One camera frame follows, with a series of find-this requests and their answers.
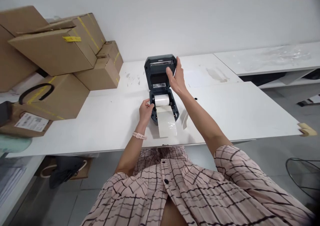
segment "sleeve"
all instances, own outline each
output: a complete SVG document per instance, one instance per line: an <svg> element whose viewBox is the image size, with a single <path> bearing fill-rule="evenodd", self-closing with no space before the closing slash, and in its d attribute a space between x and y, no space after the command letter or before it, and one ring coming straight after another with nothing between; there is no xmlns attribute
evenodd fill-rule
<svg viewBox="0 0 320 226"><path fill-rule="evenodd" d="M219 147L214 154L217 170L284 222L306 223L313 214L272 181L249 156L234 146Z"/></svg>
<svg viewBox="0 0 320 226"><path fill-rule="evenodd" d="M94 220L100 216L104 208L110 202L112 197L113 186L124 179L127 179L128 176L125 173L116 173L103 185L98 198L95 204L92 206L90 212L82 221L81 226L92 225Z"/></svg>

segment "printer lid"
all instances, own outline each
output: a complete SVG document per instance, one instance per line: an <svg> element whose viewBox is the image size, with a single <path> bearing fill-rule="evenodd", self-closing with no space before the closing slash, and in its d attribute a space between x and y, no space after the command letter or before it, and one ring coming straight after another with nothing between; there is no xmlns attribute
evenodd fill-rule
<svg viewBox="0 0 320 226"><path fill-rule="evenodd" d="M150 91L166 91L170 87L166 68L169 67L174 75L177 60L172 54L148 57L144 69Z"/></svg>

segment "yellow tape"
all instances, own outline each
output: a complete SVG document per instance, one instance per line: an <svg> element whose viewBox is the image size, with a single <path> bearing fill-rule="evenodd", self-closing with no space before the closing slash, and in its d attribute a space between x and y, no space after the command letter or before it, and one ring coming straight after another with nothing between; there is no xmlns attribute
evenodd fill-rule
<svg viewBox="0 0 320 226"><path fill-rule="evenodd" d="M90 20L92 21L92 24L95 25L95 24L94 24L94 21L92 20L92 18L91 18L91 16L90 16L90 14L88 13L87 15L89 16Z"/></svg>
<svg viewBox="0 0 320 226"><path fill-rule="evenodd" d="M76 36L79 36L75 28L73 28L72 30L73 30L74 34L76 34Z"/></svg>
<svg viewBox="0 0 320 226"><path fill-rule="evenodd" d="M66 42L81 41L81 37L63 37Z"/></svg>
<svg viewBox="0 0 320 226"><path fill-rule="evenodd" d="M56 78L57 76L54 76L48 83L52 83L52 81ZM42 87L37 93L35 93L32 98L30 98L29 101L27 101L27 104L31 104L48 86Z"/></svg>
<svg viewBox="0 0 320 226"><path fill-rule="evenodd" d="M86 32L88 33L89 37L91 38L91 40L93 41L94 45L97 47L97 49L99 50L100 48L98 47L98 45L96 44L96 42L94 41L93 37L91 36L88 28L86 27L86 25L83 23L83 21L81 20L80 17L78 17L78 20L81 22L82 26L84 27L84 29L86 30Z"/></svg>
<svg viewBox="0 0 320 226"><path fill-rule="evenodd" d="M119 55L120 55L120 52L118 52L118 54L116 55L116 58L115 58L114 61L113 61L113 64L114 64L114 65L116 64L116 61L117 61Z"/></svg>
<svg viewBox="0 0 320 226"><path fill-rule="evenodd" d="M56 117L56 118L58 118L58 119L64 120L64 118L62 118L62 117L60 117L60 116L57 116L57 115L55 115L54 113L49 112L49 111L47 111L47 110L45 110L45 109L43 109L43 108L41 108L41 107L38 107L38 106L36 106L36 105L34 105L34 104L30 104L30 105L31 105L32 107L38 109L38 110L41 110L41 111L43 111L43 112L45 112L45 113L47 113L47 114L50 114L50 115L52 115L52 116L54 116L54 117Z"/></svg>

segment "white wall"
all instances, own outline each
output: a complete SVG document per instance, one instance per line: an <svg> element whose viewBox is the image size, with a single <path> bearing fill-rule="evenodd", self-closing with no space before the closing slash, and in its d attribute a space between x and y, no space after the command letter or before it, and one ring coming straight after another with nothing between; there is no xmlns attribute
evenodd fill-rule
<svg viewBox="0 0 320 226"><path fill-rule="evenodd" d="M93 12L125 61L320 40L320 0L0 0L46 18Z"/></svg>

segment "hand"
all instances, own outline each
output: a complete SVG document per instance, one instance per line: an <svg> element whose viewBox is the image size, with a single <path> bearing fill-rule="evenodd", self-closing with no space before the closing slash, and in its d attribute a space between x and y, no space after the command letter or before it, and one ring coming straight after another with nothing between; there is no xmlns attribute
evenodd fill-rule
<svg viewBox="0 0 320 226"><path fill-rule="evenodd" d="M153 103L151 105L148 103L149 101L150 101L149 98L145 99L139 108L139 113L140 113L139 124L145 127L148 125L148 122L152 114L152 109L154 107Z"/></svg>
<svg viewBox="0 0 320 226"><path fill-rule="evenodd" d="M180 58L177 57L176 73L173 76L172 71L169 67L166 68L166 72L169 78L170 86L178 96L188 92L186 84L184 83L183 69L181 68Z"/></svg>

